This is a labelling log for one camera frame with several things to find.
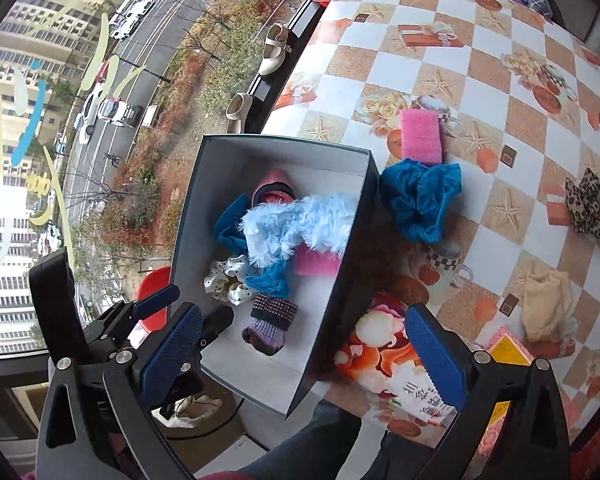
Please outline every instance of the red chair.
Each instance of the red chair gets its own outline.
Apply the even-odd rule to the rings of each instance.
[[[144,300],[147,296],[169,285],[171,267],[162,267],[149,272],[140,283],[136,300]],[[147,319],[140,320],[140,325],[148,334],[154,330],[160,330],[167,323],[167,309],[159,310]]]

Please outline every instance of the open box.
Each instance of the open box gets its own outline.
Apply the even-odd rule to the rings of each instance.
[[[349,335],[371,297],[354,286],[354,252],[376,203],[378,170],[369,150],[291,137],[260,135],[205,136],[191,175],[173,253],[171,283],[180,301],[191,301],[203,316],[219,306],[205,293],[204,277],[212,260],[230,254],[212,237],[221,213],[241,193],[248,195],[273,168],[289,176],[296,198],[311,194],[350,193],[358,209],[337,276],[286,275],[288,300],[298,313],[285,346],[269,357],[242,339],[251,303],[234,306],[234,322],[202,352],[203,370],[241,397],[288,416]]]

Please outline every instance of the apartment building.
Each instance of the apartment building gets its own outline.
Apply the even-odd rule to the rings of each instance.
[[[2,129],[4,143],[16,146],[20,134],[29,123],[38,93],[36,81],[40,75],[80,80],[87,67],[100,31],[99,4],[116,6],[123,0],[81,0],[69,12],[35,34],[29,31],[37,23],[68,4],[70,0],[18,0],[0,24],[0,94],[2,95]],[[37,60],[40,68],[30,69]],[[26,113],[18,116],[13,103],[13,72],[25,75],[29,89]],[[45,107],[37,127],[38,140],[52,140],[66,113],[54,102],[51,92],[45,97]]]
[[[0,354],[33,350],[39,342],[31,331],[36,313],[29,292],[28,272],[37,259],[37,233],[28,221],[27,190],[0,186],[0,248],[8,250],[0,264]]]
[[[2,183],[5,186],[25,187],[26,179],[30,172],[40,173],[41,161],[33,156],[23,156],[22,161],[17,166],[11,165],[11,153],[14,146],[4,145],[2,147]]]

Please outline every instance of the metal screw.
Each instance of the metal screw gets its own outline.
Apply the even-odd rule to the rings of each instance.
[[[68,357],[63,357],[58,361],[58,370],[66,370],[69,366],[71,366],[71,359]]]
[[[549,369],[549,361],[547,361],[546,359],[541,357],[539,359],[536,359],[536,366],[538,368],[540,368],[541,370],[548,370]]]
[[[122,352],[118,352],[116,355],[116,362],[123,365],[124,363],[131,361],[133,356],[134,355],[129,350],[123,350]]]
[[[478,350],[474,354],[474,359],[476,360],[476,362],[480,363],[481,365],[485,365],[489,361],[491,361],[491,356],[489,354],[487,354],[487,352],[485,352],[483,350]]]

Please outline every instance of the leopard print scrunchie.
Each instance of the leopard print scrunchie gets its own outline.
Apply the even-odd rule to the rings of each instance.
[[[565,181],[564,203],[576,231],[600,240],[600,178],[591,168],[586,169],[579,186],[570,178]]]

